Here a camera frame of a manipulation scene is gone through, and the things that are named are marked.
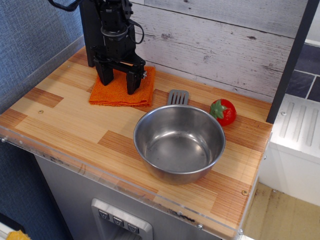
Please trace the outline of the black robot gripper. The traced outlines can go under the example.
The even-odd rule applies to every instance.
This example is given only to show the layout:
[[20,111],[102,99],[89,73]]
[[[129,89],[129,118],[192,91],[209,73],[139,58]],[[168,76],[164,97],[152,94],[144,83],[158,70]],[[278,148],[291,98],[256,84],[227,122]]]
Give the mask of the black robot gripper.
[[146,62],[136,54],[136,33],[134,28],[123,31],[107,32],[102,30],[103,45],[94,45],[93,61],[99,79],[107,86],[114,79],[113,70],[126,74],[127,93],[129,95],[140,87],[141,80],[147,76]]

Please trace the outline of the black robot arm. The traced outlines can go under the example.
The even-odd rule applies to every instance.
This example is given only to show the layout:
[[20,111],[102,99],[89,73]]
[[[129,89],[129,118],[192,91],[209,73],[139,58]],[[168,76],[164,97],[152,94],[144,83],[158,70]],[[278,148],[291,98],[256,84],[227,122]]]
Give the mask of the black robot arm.
[[130,19],[132,3],[128,0],[95,0],[94,6],[101,22],[103,45],[94,45],[93,61],[101,83],[106,86],[114,79],[114,70],[126,73],[127,93],[132,95],[147,76],[145,60],[136,54],[135,26]]

